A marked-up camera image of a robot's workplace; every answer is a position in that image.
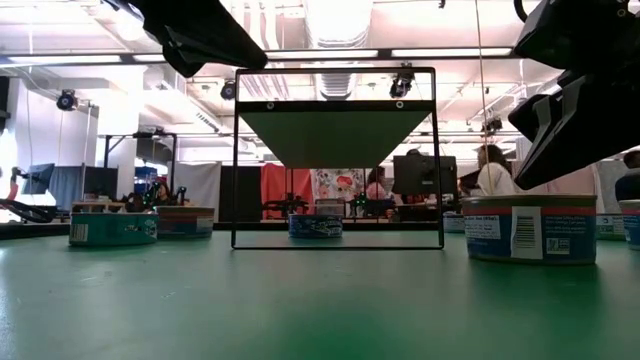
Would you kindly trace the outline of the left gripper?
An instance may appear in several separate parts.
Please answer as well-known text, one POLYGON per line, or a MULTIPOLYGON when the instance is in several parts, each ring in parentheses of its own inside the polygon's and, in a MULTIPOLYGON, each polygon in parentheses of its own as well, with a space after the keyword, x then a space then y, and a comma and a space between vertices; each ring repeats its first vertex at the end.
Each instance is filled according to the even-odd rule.
POLYGON ((219 0, 102 0, 116 13, 126 40, 162 44, 165 60, 183 77, 205 64, 262 69, 268 59, 219 0))

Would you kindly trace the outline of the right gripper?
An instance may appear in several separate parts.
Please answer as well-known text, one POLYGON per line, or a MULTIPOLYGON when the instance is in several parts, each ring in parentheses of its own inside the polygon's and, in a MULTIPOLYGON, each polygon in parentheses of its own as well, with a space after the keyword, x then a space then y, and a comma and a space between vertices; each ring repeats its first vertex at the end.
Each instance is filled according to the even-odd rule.
MULTIPOLYGON (((523 28, 513 53, 582 73, 640 63, 640 11, 630 0, 513 0, 523 28)), ((588 74, 519 103, 509 122, 531 142, 515 176, 524 190, 640 145, 640 70, 588 74)))

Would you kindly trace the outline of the blue red-stripe can gold lid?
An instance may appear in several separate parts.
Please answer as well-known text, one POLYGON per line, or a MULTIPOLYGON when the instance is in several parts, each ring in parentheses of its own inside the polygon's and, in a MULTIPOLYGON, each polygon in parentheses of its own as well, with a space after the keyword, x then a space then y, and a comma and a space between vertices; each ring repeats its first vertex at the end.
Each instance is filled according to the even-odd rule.
POLYGON ((631 250, 640 251, 640 200, 623 200, 619 207, 627 244, 631 250))
POLYGON ((158 206, 158 239, 209 238, 215 222, 213 207, 158 206))
POLYGON ((540 265, 596 261, 594 195, 512 195, 462 200, 468 255, 540 265))

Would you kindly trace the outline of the teal can silver lid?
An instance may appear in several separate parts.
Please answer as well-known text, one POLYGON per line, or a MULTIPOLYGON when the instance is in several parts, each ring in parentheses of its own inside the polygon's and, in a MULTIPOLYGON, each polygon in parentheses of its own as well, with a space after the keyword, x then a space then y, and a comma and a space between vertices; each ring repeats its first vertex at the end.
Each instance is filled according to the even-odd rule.
POLYGON ((74 213, 69 244, 79 247, 114 247, 153 244, 159 217, 153 213, 74 213))

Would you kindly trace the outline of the pink curtain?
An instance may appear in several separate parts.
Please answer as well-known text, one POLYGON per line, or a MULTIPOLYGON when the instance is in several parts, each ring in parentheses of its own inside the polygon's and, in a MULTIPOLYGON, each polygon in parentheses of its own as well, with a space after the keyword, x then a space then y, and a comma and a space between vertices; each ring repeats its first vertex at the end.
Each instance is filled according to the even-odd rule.
POLYGON ((523 194, 533 195, 595 195, 599 196, 600 180, 594 165, 588 165, 580 170, 564 175, 560 178, 539 185, 529 190, 522 190, 523 194))

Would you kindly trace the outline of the person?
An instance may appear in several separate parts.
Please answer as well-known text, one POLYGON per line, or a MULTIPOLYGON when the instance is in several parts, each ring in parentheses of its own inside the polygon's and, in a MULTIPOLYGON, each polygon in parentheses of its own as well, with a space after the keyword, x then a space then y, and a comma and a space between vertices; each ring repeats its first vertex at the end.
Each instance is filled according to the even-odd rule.
POLYGON ((626 153, 623 162, 627 171, 615 183, 616 201, 640 200, 640 150, 626 153))
POLYGON ((502 150, 494 145, 483 145, 478 150, 479 173, 471 196, 511 196, 516 185, 502 150))
POLYGON ((385 169, 383 167, 377 166, 369 172, 365 190, 368 200, 384 200, 388 198, 385 180, 385 169))

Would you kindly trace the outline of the white green-label can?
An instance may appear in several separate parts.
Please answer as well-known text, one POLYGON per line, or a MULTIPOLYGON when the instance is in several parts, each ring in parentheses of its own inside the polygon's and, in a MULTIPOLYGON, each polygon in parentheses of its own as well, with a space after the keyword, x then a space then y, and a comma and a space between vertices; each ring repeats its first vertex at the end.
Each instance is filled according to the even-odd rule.
POLYGON ((596 216, 596 238, 598 240, 624 241, 624 223, 621 214, 598 214, 596 216))

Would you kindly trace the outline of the ceiling light strip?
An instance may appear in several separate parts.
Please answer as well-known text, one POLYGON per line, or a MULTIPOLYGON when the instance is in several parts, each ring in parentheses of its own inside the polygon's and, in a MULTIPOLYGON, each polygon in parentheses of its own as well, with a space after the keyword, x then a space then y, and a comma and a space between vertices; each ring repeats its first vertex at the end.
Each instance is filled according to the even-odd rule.
MULTIPOLYGON (((512 47, 454 47, 454 48, 383 48, 383 49, 307 49, 268 50, 271 62, 324 62, 324 61, 390 61, 390 60, 451 60, 509 58, 512 47)), ((155 64, 163 63, 161 53, 66 53, 66 54, 23 54, 0 55, 0 67, 18 66, 76 66, 98 64, 155 64)))

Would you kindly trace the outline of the white curtain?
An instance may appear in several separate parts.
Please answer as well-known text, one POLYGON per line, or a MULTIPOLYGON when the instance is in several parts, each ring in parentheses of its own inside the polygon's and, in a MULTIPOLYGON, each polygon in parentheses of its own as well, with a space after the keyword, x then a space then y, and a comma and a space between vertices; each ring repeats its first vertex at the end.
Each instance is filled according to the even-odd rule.
POLYGON ((197 207, 214 209, 214 221, 219 220, 219 201, 221 184, 220 163, 188 164, 178 162, 174 172, 174 184, 185 187, 185 197, 197 207))

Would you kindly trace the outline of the black curtain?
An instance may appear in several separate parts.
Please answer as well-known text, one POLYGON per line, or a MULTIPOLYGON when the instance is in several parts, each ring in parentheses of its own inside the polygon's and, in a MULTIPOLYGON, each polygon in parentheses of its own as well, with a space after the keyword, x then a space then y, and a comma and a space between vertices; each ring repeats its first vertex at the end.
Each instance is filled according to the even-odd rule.
MULTIPOLYGON (((261 167, 239 166, 237 220, 239 222, 259 222, 262 218, 261 167)), ((221 168, 219 192, 219 221, 230 222, 232 212, 232 167, 221 168)))

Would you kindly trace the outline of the black monitor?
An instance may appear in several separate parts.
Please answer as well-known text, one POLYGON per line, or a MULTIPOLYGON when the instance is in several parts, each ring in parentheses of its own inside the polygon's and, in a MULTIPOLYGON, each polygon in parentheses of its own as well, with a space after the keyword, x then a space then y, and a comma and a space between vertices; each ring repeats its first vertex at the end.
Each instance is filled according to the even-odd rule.
MULTIPOLYGON (((440 156, 439 178, 442 194, 457 193, 457 166, 454 156, 440 156)), ((436 194, 436 158, 404 155, 393 158, 392 192, 399 195, 436 194)))

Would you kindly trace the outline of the background robot green lights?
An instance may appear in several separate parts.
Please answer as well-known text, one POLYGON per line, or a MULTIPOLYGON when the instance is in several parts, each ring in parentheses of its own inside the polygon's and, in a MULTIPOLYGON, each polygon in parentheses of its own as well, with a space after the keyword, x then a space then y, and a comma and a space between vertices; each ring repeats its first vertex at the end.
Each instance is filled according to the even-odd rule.
POLYGON ((173 193, 166 182, 156 181, 143 194, 129 193, 124 195, 120 201, 124 204, 125 210, 130 213, 153 211, 159 206, 183 206, 187 188, 180 186, 177 192, 173 193))
POLYGON ((395 208, 395 202, 391 198, 382 200, 369 199, 365 193, 356 195, 349 201, 349 217, 387 217, 395 208))

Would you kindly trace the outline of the red curtain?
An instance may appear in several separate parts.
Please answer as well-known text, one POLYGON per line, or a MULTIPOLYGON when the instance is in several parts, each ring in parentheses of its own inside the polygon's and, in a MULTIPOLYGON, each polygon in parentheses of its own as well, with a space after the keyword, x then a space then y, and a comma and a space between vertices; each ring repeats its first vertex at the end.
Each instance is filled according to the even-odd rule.
MULTIPOLYGON (((261 168, 261 201, 262 204, 269 200, 283 200, 286 193, 300 195, 311 205, 313 194, 311 186, 311 174, 309 169, 289 169, 281 165, 268 163, 261 168)), ((287 219, 282 217, 279 211, 263 211, 263 220, 287 219)))

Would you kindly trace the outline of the black panel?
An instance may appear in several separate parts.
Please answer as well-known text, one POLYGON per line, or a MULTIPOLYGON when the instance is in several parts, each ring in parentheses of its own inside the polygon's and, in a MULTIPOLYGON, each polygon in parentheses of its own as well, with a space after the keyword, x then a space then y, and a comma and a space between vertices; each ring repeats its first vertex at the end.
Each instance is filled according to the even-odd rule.
POLYGON ((104 195, 115 199, 117 195, 118 170, 116 168, 87 167, 84 179, 84 194, 104 195))

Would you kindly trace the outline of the black background robot arms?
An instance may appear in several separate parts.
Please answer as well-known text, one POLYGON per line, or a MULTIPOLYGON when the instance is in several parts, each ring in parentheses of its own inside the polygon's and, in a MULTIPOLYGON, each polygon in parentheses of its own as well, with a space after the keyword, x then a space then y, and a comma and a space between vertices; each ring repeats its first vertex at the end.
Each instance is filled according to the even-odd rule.
POLYGON ((283 200, 269 200, 262 204, 263 211, 279 211, 282 217, 290 214, 306 214, 309 210, 309 203, 300 195, 286 193, 283 200))

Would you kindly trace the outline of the wooden background table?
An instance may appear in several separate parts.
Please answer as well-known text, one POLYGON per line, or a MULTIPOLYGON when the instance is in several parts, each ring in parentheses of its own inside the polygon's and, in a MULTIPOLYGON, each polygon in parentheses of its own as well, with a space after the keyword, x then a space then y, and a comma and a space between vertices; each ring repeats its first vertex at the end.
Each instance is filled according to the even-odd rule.
POLYGON ((113 201, 73 202, 71 213, 125 213, 125 204, 113 201))

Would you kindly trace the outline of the blue-grey curtain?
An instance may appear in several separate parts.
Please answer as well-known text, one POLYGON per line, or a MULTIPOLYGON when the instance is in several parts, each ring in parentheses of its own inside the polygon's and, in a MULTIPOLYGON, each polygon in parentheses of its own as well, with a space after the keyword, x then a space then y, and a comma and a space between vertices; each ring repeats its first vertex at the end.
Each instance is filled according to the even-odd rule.
POLYGON ((83 193, 83 167, 55 167, 50 180, 49 192, 56 200, 56 206, 70 211, 75 201, 81 199, 83 193))

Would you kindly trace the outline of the floral cloth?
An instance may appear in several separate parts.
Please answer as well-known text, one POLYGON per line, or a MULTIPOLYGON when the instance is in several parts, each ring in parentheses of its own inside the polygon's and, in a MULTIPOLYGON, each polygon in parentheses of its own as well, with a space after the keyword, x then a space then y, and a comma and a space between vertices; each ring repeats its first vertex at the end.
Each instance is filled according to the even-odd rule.
POLYGON ((313 199, 353 200, 364 191, 365 172, 363 169, 311 169, 313 199))

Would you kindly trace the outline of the small background monitor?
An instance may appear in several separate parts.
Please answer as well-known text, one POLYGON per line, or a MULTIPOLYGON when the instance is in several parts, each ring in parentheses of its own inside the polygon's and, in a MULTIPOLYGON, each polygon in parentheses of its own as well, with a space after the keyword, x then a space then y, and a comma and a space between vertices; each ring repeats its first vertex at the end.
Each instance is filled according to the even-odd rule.
POLYGON ((54 169, 54 163, 31 165, 23 177, 21 193, 29 195, 45 194, 49 188, 54 169))

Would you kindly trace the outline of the white storage box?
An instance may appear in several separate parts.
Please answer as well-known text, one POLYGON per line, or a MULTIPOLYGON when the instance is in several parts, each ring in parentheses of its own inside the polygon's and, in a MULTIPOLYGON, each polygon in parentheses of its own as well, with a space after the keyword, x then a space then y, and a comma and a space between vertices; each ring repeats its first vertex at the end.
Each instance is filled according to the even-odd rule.
POLYGON ((316 215, 344 217, 346 214, 346 203, 342 198, 316 199, 314 207, 316 215))

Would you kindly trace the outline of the blue fish-print can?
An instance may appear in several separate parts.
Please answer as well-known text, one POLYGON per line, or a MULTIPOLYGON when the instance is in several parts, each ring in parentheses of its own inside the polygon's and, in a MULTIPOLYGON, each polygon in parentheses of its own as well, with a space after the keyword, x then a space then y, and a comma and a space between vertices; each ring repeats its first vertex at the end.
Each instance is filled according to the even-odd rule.
POLYGON ((288 223, 292 238, 329 239, 343 234, 341 216, 291 214, 288 223))

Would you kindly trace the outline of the red black background robot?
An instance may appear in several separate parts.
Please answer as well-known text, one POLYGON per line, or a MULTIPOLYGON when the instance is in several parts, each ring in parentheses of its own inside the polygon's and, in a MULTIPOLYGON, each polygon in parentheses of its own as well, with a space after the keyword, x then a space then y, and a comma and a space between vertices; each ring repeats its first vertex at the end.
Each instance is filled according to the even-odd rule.
POLYGON ((9 192, 5 198, 0 198, 0 208, 8 210, 10 213, 18 216, 22 221, 32 222, 36 224, 51 223, 54 216, 42 207, 36 205, 28 205, 17 201, 18 195, 18 183, 17 178, 23 178, 25 172, 18 167, 11 169, 11 175, 9 178, 9 192))

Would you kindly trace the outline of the green table mat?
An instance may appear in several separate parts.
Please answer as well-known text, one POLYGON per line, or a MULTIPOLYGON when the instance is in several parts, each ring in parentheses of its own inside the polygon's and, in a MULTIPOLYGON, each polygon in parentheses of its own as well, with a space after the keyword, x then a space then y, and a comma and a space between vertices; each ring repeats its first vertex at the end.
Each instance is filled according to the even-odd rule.
POLYGON ((640 360, 640 252, 586 267, 441 251, 0 241, 0 360, 640 360))

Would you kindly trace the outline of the black metal stand frame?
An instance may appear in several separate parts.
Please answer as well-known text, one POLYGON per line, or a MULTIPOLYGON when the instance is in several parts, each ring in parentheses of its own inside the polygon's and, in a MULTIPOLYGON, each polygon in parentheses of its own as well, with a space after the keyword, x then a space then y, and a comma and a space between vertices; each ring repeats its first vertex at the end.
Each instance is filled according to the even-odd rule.
POLYGON ((132 134, 103 134, 99 135, 99 138, 102 138, 104 143, 104 155, 103 155, 103 167, 107 168, 109 165, 109 155, 112 150, 114 150, 124 139, 161 139, 161 138, 171 138, 172 139, 172 148, 171 148, 171 162, 169 167, 169 186, 172 192, 175 191, 175 165, 176 165, 176 152, 178 145, 178 136, 176 133, 172 132, 164 132, 160 130, 156 130, 155 132, 141 132, 137 131, 132 134))

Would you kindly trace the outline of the silver ceiling air duct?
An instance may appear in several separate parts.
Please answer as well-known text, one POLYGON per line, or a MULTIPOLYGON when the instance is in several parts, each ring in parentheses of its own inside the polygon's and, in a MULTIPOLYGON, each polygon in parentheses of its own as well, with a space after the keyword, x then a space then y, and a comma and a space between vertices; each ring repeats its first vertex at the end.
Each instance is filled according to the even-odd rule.
MULTIPOLYGON (((373 0, 303 0, 307 41, 311 49, 364 48, 371 23, 373 0)), ((355 74, 323 73, 316 76, 325 100, 347 100, 355 74)))

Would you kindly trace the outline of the wooden shelf black metal frame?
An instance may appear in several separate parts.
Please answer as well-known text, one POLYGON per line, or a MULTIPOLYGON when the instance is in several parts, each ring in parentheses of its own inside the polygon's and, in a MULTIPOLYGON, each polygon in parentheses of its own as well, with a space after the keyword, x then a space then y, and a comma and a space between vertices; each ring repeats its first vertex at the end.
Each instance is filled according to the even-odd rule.
POLYGON ((244 120, 287 169, 366 170, 379 165, 426 118, 431 119, 435 169, 441 165, 437 118, 437 72, 433 67, 319 67, 240 69, 250 75, 427 74, 430 97, 406 100, 251 100, 236 96, 230 246, 237 244, 239 121, 244 120))

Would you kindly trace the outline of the black metal table frame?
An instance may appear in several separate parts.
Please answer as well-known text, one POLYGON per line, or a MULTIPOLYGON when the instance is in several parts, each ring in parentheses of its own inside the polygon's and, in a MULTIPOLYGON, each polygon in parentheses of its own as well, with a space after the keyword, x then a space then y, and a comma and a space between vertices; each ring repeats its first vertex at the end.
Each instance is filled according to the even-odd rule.
MULTIPOLYGON (((288 224, 283 222, 271 223, 249 223, 240 222, 236 224, 238 231, 288 231, 288 224)), ((68 235, 69 224, 21 224, 9 223, 0 224, 0 240, 37 238, 49 236, 68 235)), ((343 231, 437 231, 438 225, 435 222, 417 223, 365 223, 347 222, 343 224, 343 231)))

